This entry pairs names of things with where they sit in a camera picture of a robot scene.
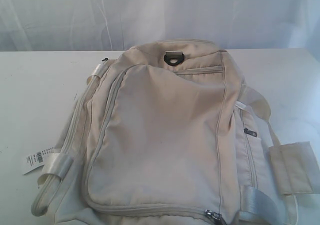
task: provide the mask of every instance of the beige backpack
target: beige backpack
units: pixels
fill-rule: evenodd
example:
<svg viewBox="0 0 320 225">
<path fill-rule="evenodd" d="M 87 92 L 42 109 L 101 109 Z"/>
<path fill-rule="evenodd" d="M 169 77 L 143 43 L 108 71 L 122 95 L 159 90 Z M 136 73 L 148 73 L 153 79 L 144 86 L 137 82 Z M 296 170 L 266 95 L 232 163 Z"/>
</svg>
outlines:
<svg viewBox="0 0 320 225">
<path fill-rule="evenodd" d="M 320 191 L 309 143 L 280 145 L 266 100 L 211 42 L 132 47 L 87 83 L 38 180 L 35 216 L 59 225 L 280 225 L 283 198 L 295 222 L 294 194 Z"/>
</svg>

